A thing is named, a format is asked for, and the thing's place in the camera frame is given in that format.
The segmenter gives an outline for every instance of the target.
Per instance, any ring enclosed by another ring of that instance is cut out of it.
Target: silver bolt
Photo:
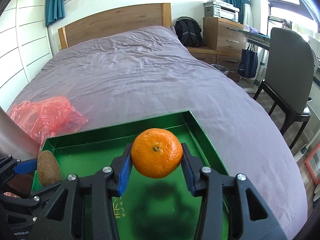
[[[102,171],[103,171],[104,173],[109,173],[109,172],[112,171],[112,168],[109,167],[109,166],[107,166],[107,167],[104,167],[104,168],[102,169]]]
[[[201,171],[204,172],[204,173],[210,173],[211,172],[211,168],[207,167],[207,166],[204,166],[204,167],[201,168]]]
[[[246,176],[246,175],[244,175],[244,174],[242,174],[242,173],[239,173],[239,174],[237,175],[237,178],[238,178],[239,180],[244,181],[244,180],[246,180],[246,179],[247,179],[247,176]]]
[[[77,177],[76,174],[70,174],[70,175],[67,177],[67,179],[70,180],[70,181],[72,181],[72,180],[75,180],[76,177]]]

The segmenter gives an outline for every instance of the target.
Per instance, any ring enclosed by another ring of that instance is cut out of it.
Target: red plastic bag
[[[66,97],[41,102],[14,104],[8,115],[31,138],[41,143],[48,138],[78,131],[88,120]]]

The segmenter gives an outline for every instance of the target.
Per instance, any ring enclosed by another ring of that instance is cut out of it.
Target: black backpack
[[[183,46],[202,46],[201,28],[194,19],[190,17],[180,17],[177,19],[174,29]]]

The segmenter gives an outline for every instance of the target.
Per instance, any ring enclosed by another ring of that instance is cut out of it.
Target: purple bed sheet
[[[82,130],[191,110],[229,174],[249,177],[289,240],[306,222],[306,191],[278,128],[232,80],[192,57],[174,29],[146,27],[64,49],[14,103],[62,95],[88,119]]]

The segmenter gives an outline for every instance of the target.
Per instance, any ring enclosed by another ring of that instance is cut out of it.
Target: navy blue tote bag
[[[238,74],[243,78],[254,78],[258,67],[258,54],[254,50],[254,45],[250,44],[247,49],[242,50],[241,62]]]

